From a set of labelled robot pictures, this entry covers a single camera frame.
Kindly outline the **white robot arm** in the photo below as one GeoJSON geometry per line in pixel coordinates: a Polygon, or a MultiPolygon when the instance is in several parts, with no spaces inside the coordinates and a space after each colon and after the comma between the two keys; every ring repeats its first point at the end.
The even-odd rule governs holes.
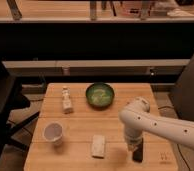
{"type": "Polygon", "coordinates": [[[150,114],[149,102],[136,97],[119,112],[124,125],[124,139],[129,150],[141,144],[143,132],[184,145],[194,150],[194,122],[150,114]]]}

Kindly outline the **grey robot base panel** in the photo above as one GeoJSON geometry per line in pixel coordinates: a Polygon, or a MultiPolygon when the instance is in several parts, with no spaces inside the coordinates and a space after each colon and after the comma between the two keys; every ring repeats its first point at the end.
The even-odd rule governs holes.
{"type": "Polygon", "coordinates": [[[169,95],[180,119],[194,121],[194,55],[169,95]]]}

